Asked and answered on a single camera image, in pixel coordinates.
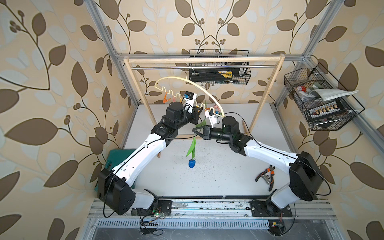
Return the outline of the pink end clothespin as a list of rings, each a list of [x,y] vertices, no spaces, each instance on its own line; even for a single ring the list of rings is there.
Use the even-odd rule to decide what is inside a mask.
[[[214,105],[214,112],[216,116],[223,117],[221,108],[218,105]]]

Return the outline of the blue artificial tulip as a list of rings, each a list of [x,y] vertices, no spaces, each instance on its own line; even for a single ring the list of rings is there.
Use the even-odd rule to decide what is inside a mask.
[[[205,126],[207,123],[206,123],[206,119],[204,119],[203,121],[201,121],[199,124],[197,124],[196,126],[195,126],[195,128],[200,128],[200,127],[203,127],[203,126]],[[195,136],[193,137],[193,139],[192,139],[192,143],[191,143],[191,145],[190,145],[190,148],[189,148],[189,150],[188,150],[188,152],[187,152],[187,155],[186,155],[186,157],[191,157],[191,159],[189,160],[189,162],[188,162],[188,166],[189,166],[189,168],[194,168],[195,167],[195,165],[196,165],[196,159],[195,159],[195,150],[196,150],[196,142],[197,142],[197,140],[196,140],[196,137],[198,136],[198,134],[195,134]]]

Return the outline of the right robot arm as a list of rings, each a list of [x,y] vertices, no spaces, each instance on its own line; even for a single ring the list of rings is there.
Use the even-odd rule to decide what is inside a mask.
[[[309,153],[288,153],[257,142],[240,132],[233,117],[224,117],[222,123],[222,128],[203,126],[193,132],[204,140],[224,140],[235,153],[264,161],[289,175],[288,183],[271,193],[267,204],[283,209],[298,200],[311,202],[316,198],[324,176]]]

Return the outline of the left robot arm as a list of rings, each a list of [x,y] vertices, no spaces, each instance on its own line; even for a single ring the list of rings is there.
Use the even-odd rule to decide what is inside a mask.
[[[132,185],[148,163],[177,138],[179,129],[199,123],[202,108],[172,102],[166,114],[151,130],[146,140],[127,159],[112,170],[103,169],[98,176],[98,198],[118,215],[131,208],[149,209],[155,196],[134,191]]]

